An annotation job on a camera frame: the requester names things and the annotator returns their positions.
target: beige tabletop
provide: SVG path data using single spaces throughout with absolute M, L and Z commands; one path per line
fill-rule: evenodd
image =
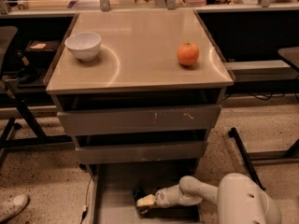
M 191 9 L 80 13 L 72 33 L 102 36 L 98 56 L 77 60 L 64 48 L 47 92 L 85 93 L 177 88 L 213 88 L 232 78 Z M 200 49 L 197 63 L 178 63 L 181 43 Z

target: drawer front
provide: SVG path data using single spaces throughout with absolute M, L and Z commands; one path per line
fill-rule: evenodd
M 171 161 L 199 159 L 206 150 L 207 141 L 186 141 L 130 146 L 77 147 L 76 152 L 84 164 Z
M 67 135 L 78 136 L 210 129 L 220 111 L 220 105 L 193 105 L 59 112 L 58 118 Z

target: shoe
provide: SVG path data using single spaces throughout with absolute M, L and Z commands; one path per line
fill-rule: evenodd
M 29 197 L 22 194 L 0 204 L 0 223 L 18 215 L 28 203 Z

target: floor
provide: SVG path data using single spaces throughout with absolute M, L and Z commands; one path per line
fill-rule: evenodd
M 55 117 L 39 117 L 47 134 L 64 133 Z M 0 130 L 6 118 L 7 111 L 0 110 Z M 33 136 L 26 123 L 18 121 L 23 127 L 14 138 Z M 287 149 L 298 139 L 298 99 L 293 94 L 267 101 L 253 96 L 227 98 L 195 173 L 201 181 L 217 186 L 226 174 L 248 174 L 235 140 L 228 136 L 232 127 L 237 128 L 247 151 Z M 93 182 L 79 168 L 72 143 L 11 148 L 2 151 L 1 157 L 0 202 L 20 193 L 31 199 L 8 224 L 80 223 L 83 205 L 90 204 Z M 266 192 L 280 207 L 282 223 L 299 223 L 299 163 L 255 165 L 255 169 Z M 217 223 L 215 206 L 202 201 L 199 207 L 204 223 Z M 89 214 L 82 223 L 89 223 Z

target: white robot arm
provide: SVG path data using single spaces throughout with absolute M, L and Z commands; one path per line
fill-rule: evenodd
M 217 205 L 219 224 L 281 224 L 281 214 L 275 202 L 251 179 L 241 174 L 229 174 L 214 187 L 192 176 L 183 176 L 179 184 L 159 189 L 136 202 L 147 212 L 151 208 L 174 205 L 197 205 L 202 200 Z

